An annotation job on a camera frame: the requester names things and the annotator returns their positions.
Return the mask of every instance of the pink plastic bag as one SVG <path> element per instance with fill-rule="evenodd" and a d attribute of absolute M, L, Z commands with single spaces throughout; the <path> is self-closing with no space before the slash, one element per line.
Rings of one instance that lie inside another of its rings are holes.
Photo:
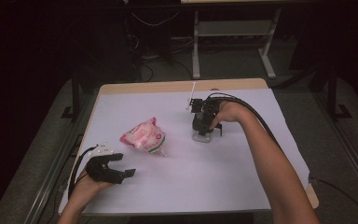
<path fill-rule="evenodd" d="M 124 133 L 120 141 L 148 153 L 159 151 L 164 155 L 162 144 L 165 141 L 165 133 L 156 126 L 156 118 L 143 122 Z"/>

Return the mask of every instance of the human arm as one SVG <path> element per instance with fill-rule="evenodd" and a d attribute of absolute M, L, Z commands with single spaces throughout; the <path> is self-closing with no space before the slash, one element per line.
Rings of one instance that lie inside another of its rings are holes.
<path fill-rule="evenodd" d="M 63 208 L 58 224 L 77 224 L 81 213 L 87 204 L 103 189 L 109 188 L 114 184 L 107 182 L 96 182 L 86 173 L 85 170 L 80 174 L 75 188 Z"/>
<path fill-rule="evenodd" d="M 243 105 L 222 102 L 211 128 L 220 121 L 237 121 L 241 125 L 274 223 L 319 223 L 295 169 L 257 117 Z"/>

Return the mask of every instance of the dark floor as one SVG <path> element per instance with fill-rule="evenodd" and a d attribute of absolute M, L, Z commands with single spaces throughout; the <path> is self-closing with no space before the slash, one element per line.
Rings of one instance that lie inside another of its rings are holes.
<path fill-rule="evenodd" d="M 262 77 L 272 87 L 300 72 L 288 70 L 296 46 L 295 40 L 274 40 L 269 52 L 277 74 L 274 80 L 266 77 L 258 53 L 252 45 L 235 50 L 220 49 L 216 53 L 201 53 L 201 79 Z M 148 79 L 153 71 L 150 81 L 190 80 L 187 71 L 191 71 L 190 55 L 189 51 L 174 54 L 176 63 L 167 63 L 161 59 L 146 62 L 148 67 L 141 69 L 143 79 Z M 289 88 L 275 90 L 274 93 L 310 168 L 310 176 L 319 179 L 311 181 L 320 202 L 316 208 L 319 219 L 322 223 L 358 223 L 358 204 L 351 200 L 358 202 L 358 174 L 337 132 L 338 126 L 358 154 L 358 100 L 351 86 L 340 79 L 337 103 L 348 108 L 351 118 L 334 122 L 325 112 L 326 91 L 310 92 L 307 88 L 310 79 L 311 77 L 303 78 Z M 54 169 L 60 172 L 61 168 L 55 167 L 60 164 L 57 162 L 57 155 L 67 152 L 86 129 L 97 93 L 81 94 L 81 114 L 76 122 L 61 119 L 63 110 L 72 104 L 70 84 L 66 83 L 57 95 L 10 183 L 0 203 L 0 223 L 54 223 L 58 219 L 57 208 L 62 197 L 60 186 L 68 177 L 74 158 L 61 161 L 65 166 L 57 180 L 46 179 L 46 176 Z M 50 189 L 43 188 L 46 183 L 49 183 Z M 342 189 L 348 195 L 329 184 Z M 253 219 L 254 223 L 271 223 L 269 211 L 255 212 Z M 84 217 L 81 223 L 127 223 L 129 220 L 129 217 Z"/>

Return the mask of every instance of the forearm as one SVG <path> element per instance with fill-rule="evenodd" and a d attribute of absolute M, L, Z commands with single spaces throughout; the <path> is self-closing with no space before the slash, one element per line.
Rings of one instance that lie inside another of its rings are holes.
<path fill-rule="evenodd" d="M 58 224 L 78 224 L 84 208 L 74 202 L 68 202 L 63 209 Z"/>
<path fill-rule="evenodd" d="M 250 111 L 241 111 L 239 123 L 248 140 L 257 174 L 272 208 L 274 221 L 314 222 L 316 216 L 305 190 L 295 169 L 278 145 Z"/>

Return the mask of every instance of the white paper sheet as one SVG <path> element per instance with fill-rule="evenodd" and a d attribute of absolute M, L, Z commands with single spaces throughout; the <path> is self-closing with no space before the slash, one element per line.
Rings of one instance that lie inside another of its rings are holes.
<path fill-rule="evenodd" d="M 205 99 L 214 91 L 196 91 Z M 309 169 L 298 152 L 280 107 L 271 90 L 220 91 L 251 105 L 265 120 L 295 167 L 304 188 Z M 189 92 L 101 95 L 83 139 L 80 152 L 108 142 L 122 161 L 112 169 L 136 169 L 127 178 L 101 192 L 86 208 L 86 214 L 144 215 L 228 212 L 270 209 L 257 177 L 252 155 L 238 123 L 223 122 L 223 136 L 213 132 L 211 143 L 191 139 L 194 114 L 186 111 Z M 166 158 L 148 154 L 119 142 L 120 136 L 152 117 L 166 133 Z M 78 173 L 89 158 L 82 161 Z M 67 203 L 65 192 L 59 212 Z"/>

